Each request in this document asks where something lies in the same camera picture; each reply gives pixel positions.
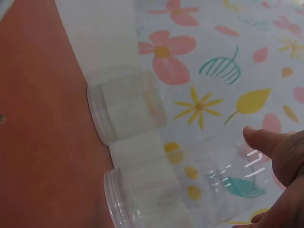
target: plastic jar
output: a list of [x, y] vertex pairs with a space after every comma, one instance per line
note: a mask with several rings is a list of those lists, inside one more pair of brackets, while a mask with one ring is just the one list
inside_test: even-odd
[[[100, 77], [111, 74], [107, 69], [94, 73]], [[120, 71], [118, 75], [87, 89], [93, 121], [106, 145], [166, 125], [165, 105], [153, 73]]]
[[251, 208], [271, 178], [230, 136], [104, 175], [115, 228], [209, 228]]

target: fingernail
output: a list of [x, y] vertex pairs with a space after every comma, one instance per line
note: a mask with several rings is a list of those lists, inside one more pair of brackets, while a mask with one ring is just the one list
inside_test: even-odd
[[250, 133], [253, 133], [255, 131], [256, 130], [252, 126], [246, 126], [246, 127], [244, 127], [244, 130], [243, 130], [244, 134], [250, 134]]

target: tablecloth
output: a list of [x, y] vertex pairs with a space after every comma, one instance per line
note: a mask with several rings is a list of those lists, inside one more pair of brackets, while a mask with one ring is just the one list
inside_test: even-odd
[[[141, 66], [158, 78], [168, 112], [167, 126], [160, 130], [165, 149], [186, 147], [246, 125], [276, 133], [303, 129], [304, 7], [300, 3], [137, 1]], [[252, 151], [245, 142], [243, 148]], [[271, 167], [266, 157], [260, 162]], [[263, 200], [218, 227], [248, 224], [255, 214], [271, 207], [285, 188], [269, 175], [271, 187]]]

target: finger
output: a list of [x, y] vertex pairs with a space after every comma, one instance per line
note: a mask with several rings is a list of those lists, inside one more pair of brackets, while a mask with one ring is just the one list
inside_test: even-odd
[[232, 228], [259, 228], [257, 223], [249, 225], [235, 225]]
[[258, 223], [254, 223], [253, 228], [296, 228], [299, 209], [303, 203], [304, 176], [297, 178], [279, 197], [273, 207], [261, 218]]
[[259, 222], [265, 215], [266, 215], [267, 211], [263, 212], [263, 213], [260, 213], [260, 214], [257, 214], [256, 216], [254, 216], [252, 219], [251, 219], [251, 222], [252, 223], [257, 223]]
[[255, 130], [251, 127], [245, 127], [243, 135], [246, 143], [253, 149], [259, 150], [269, 158], [272, 158], [272, 151], [288, 134], [277, 134], [266, 130]]

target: orange table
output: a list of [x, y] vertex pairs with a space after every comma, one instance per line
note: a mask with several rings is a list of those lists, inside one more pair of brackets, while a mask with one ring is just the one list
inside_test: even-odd
[[109, 151], [54, 1], [16, 0], [0, 44], [0, 227], [113, 227]]

